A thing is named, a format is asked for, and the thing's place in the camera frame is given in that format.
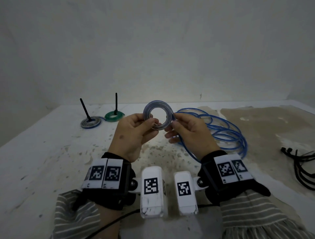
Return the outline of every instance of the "white backdrop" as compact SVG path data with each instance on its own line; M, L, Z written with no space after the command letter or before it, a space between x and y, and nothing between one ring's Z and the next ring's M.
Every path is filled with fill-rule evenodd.
M315 104L312 0L2 0L0 9L10 65L1 102L23 97L39 112L32 122L80 97L113 103L115 92L120 103Z

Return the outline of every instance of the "white table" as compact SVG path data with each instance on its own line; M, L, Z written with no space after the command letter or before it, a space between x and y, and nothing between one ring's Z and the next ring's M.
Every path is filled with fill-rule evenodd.
M296 101L265 102L198 102L171 103L174 111L184 107L208 106L212 109L244 106L269 107L294 105L308 112L315 110ZM141 113L145 104L119 104L126 115ZM90 115L102 115L114 105L87 105ZM117 122L102 122L85 130L81 105L60 106L26 131L0 148L1 199L0 234L3 238L48 238L53 229L54 208L59 193L81 186L93 159L108 149ZM173 173L189 170L195 176L200 169L179 145L170 145L164 131L143 146L140 159L132 164L137 176L143 168L157 165L166 176L169 197L169 218L143 220L132 215L122 222L122 238L219 238L221 213L217 207L200 209L197 216L180 217L176 205ZM315 232L315 201L301 195L250 165L257 180L281 201L291 205L305 226ZM197 194L198 203L207 203L204 194ZM126 210L139 208L139 197Z

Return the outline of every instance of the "striped shirt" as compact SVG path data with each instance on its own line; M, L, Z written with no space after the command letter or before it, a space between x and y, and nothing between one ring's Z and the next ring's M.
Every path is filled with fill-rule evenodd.
M93 202L72 211L80 191L57 198L51 239L83 239L100 228L100 214ZM315 239L315 235L287 218L267 197L252 190L220 204L222 239Z

